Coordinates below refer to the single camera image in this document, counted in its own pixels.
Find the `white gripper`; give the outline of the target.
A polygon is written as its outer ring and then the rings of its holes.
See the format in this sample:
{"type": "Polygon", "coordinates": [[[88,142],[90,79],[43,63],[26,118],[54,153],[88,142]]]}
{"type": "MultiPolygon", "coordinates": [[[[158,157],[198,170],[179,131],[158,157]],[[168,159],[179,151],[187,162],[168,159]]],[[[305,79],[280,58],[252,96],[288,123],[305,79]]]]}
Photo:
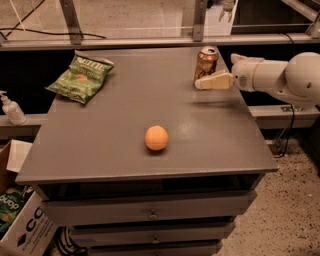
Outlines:
{"type": "Polygon", "coordinates": [[[212,74],[195,81],[195,87],[199,90],[225,90],[229,89],[233,83],[236,88],[242,91],[254,92],[254,74],[257,66],[263,58],[247,57],[237,53],[231,56],[231,75],[223,72],[212,74]]]}

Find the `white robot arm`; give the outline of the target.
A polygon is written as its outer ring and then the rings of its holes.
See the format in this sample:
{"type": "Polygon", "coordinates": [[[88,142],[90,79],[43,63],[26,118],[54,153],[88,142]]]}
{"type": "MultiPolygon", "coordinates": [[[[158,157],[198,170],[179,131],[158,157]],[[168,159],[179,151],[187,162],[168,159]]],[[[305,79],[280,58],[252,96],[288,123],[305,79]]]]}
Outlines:
{"type": "Polygon", "coordinates": [[[264,92],[296,106],[320,104],[320,54],[303,52],[290,61],[266,60],[233,53],[230,72],[216,71],[197,79],[200,90],[264,92]]]}

